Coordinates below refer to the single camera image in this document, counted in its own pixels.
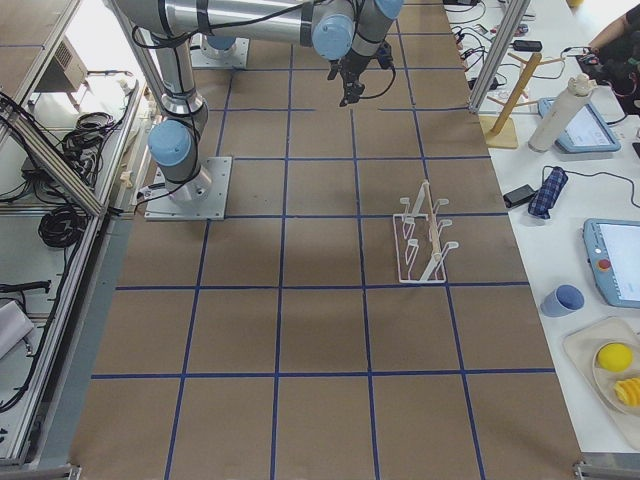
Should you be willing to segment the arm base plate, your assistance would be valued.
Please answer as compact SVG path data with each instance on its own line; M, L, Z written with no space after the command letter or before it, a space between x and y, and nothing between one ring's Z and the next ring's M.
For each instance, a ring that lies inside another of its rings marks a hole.
M250 41L236 38L228 49L212 47L205 37L197 35L190 46L191 63L199 70L244 70L247 68Z
M144 187L141 192L145 204L144 217L148 221L200 221L223 220L229 181L231 177L232 158L208 157L201 160L199 175L175 193L177 188L169 183L165 186L165 178L160 168L156 169L154 182L158 188Z

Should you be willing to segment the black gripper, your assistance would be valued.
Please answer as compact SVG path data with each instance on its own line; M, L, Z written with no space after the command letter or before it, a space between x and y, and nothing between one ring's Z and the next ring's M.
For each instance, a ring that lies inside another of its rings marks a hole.
M364 85L360 83L360 75L366 70L371 57L364 56L350 49L340 60L330 61L330 70L327 80L332 81L340 73L343 82L343 97L339 106L356 104L360 101L364 92Z

